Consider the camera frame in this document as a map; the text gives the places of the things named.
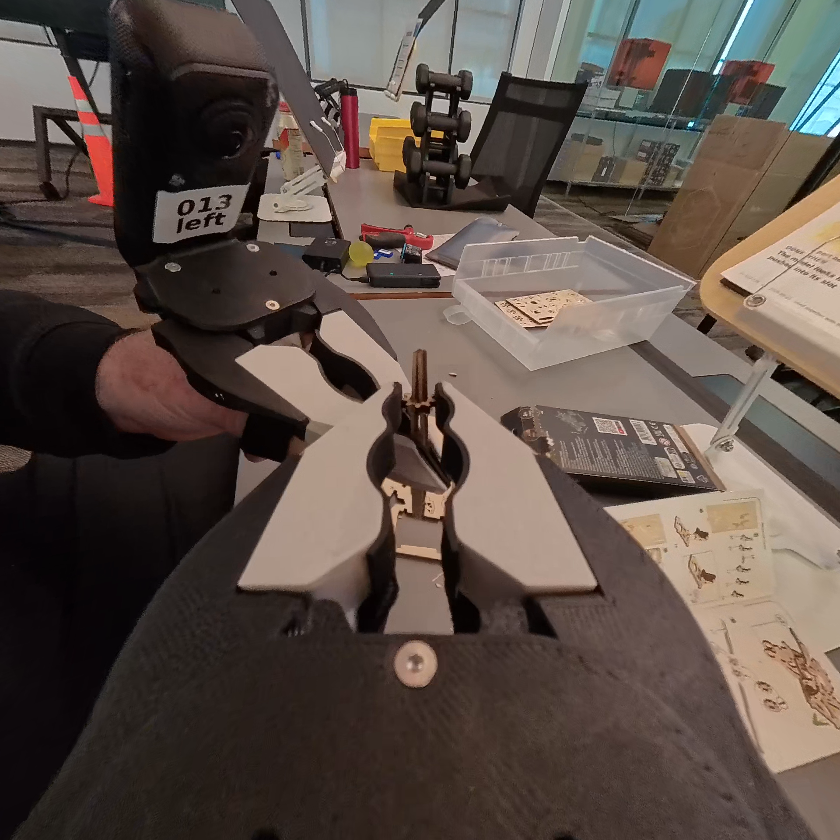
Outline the black flat panel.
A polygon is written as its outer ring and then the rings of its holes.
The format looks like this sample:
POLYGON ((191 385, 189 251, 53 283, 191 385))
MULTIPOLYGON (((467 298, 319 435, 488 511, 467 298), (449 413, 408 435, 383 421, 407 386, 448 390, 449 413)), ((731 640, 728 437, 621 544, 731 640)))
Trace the black flat panel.
POLYGON ((346 164, 343 143, 324 116, 320 100, 276 10, 268 1, 233 1, 233 6, 262 46, 280 93, 324 174, 337 179, 346 164))

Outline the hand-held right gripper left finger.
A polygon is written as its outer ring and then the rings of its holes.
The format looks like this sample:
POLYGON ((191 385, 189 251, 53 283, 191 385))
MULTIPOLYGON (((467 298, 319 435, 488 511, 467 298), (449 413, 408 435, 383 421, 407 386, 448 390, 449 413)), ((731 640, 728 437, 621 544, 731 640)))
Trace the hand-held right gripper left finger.
POLYGON ((403 387, 358 405, 308 447, 238 579, 243 592, 337 603, 355 628, 380 633, 398 593, 391 507, 403 387))

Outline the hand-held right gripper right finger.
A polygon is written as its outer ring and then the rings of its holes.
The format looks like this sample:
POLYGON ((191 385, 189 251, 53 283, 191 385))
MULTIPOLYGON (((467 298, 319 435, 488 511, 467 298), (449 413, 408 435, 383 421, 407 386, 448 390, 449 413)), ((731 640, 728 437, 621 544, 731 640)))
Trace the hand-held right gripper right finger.
POLYGON ((477 633, 495 607, 594 593, 538 455, 451 384, 436 386, 436 425, 451 485, 442 562, 454 632, 477 633))

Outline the yellow storage bins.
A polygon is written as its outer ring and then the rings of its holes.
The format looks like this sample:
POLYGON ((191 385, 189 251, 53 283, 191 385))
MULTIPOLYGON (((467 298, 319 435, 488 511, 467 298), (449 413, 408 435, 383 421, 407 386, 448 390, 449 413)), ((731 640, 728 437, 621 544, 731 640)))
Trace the yellow storage bins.
POLYGON ((371 119, 368 150, 380 172, 406 172, 403 160, 405 139, 416 147, 420 144, 408 119, 371 119))

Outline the orange traffic cone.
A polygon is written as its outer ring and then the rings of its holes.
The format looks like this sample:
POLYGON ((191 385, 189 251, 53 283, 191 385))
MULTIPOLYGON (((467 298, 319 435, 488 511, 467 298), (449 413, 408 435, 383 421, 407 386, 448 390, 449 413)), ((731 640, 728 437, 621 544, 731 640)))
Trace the orange traffic cone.
POLYGON ((69 73, 68 81, 75 99, 82 137, 98 187, 98 193, 90 196, 88 201, 113 208, 114 179, 111 142, 77 77, 69 73))

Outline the person's left hand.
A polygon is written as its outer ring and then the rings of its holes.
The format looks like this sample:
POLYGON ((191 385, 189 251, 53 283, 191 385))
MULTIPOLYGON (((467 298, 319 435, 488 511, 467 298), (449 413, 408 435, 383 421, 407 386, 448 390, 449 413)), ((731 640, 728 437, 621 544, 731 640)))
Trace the person's left hand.
POLYGON ((244 413, 197 392, 175 359, 157 346, 150 330, 131 332, 101 358, 96 398, 113 425, 126 434, 173 443, 228 434, 241 438, 244 413))

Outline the pale plastic bottle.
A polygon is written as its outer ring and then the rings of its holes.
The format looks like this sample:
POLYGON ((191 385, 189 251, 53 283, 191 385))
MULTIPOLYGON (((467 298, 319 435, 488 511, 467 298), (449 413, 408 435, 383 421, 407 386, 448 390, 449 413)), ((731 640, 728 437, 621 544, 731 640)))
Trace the pale plastic bottle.
POLYGON ((278 106, 277 137, 274 141, 286 182, 291 182, 305 172, 302 133, 298 121, 286 101, 278 106))

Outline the brown cardboard box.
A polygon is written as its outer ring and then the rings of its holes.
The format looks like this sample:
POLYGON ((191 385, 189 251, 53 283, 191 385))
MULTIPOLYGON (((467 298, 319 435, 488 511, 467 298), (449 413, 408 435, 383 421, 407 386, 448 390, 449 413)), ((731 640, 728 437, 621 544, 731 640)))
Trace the brown cardboard box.
POLYGON ((717 116, 647 252, 701 278, 785 210, 832 141, 783 122, 717 116))

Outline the person's dark clothing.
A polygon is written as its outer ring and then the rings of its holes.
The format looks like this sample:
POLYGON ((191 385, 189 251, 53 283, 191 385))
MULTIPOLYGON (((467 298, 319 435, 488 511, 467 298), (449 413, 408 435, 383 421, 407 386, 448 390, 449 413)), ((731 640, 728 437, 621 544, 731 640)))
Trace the person's dark clothing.
POLYGON ((148 604, 233 507, 237 462, 215 437, 2 474, 2 838, 66 761, 148 604))

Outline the long wooden stick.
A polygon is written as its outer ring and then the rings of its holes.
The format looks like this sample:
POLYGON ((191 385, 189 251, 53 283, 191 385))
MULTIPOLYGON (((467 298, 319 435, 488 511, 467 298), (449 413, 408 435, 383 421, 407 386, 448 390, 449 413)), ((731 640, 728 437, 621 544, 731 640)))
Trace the long wooden stick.
MULTIPOLYGON (((428 384, 427 352, 425 349, 415 350, 413 354, 413 378, 410 396, 423 400, 433 395, 429 391, 428 384)), ((429 436, 429 417, 432 412, 433 409, 428 414, 406 413, 406 415, 411 428, 410 437, 418 451, 430 460, 438 460, 437 450, 429 436)))

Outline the small black box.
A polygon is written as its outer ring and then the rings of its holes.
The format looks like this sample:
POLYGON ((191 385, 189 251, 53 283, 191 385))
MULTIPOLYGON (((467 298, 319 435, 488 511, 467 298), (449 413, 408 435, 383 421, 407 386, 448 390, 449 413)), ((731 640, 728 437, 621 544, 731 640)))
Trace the small black box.
POLYGON ((345 239, 315 238, 304 248, 301 259, 324 275, 341 274, 350 259, 350 245, 345 239))

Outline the plywood parts sheet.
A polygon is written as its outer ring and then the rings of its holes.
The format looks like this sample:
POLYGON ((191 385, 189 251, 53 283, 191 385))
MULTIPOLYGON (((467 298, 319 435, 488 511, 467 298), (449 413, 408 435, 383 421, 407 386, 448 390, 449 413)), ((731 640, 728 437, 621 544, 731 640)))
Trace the plywood parts sheet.
POLYGON ((404 559, 440 565, 443 519, 454 486, 432 492, 415 490, 386 478, 381 488, 391 511, 396 554, 404 559))

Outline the person's left forearm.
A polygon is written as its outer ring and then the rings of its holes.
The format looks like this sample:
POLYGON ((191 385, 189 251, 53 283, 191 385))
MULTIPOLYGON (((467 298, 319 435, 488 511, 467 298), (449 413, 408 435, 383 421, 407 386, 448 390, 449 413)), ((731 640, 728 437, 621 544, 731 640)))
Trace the person's left forearm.
POLYGON ((99 364, 128 335, 86 309, 2 290, 1 445, 61 457, 129 456, 129 436, 97 398, 99 364))

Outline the red handled tool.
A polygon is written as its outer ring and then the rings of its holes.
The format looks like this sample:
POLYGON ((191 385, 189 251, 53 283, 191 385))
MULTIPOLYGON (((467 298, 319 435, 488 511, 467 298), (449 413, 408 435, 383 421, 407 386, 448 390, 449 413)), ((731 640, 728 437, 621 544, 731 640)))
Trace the red handled tool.
POLYGON ((434 237, 415 230, 414 226, 402 228, 380 227, 372 224, 360 226, 360 240, 373 250, 402 249, 405 245, 428 251, 434 248, 434 237))

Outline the black cardboard box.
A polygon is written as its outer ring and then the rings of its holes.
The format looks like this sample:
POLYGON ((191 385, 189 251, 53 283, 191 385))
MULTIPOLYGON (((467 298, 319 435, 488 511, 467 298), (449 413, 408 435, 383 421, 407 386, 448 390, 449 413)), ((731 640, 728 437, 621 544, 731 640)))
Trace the black cardboard box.
POLYGON ((590 490, 654 498, 726 490, 679 425, 541 405, 500 423, 590 490))

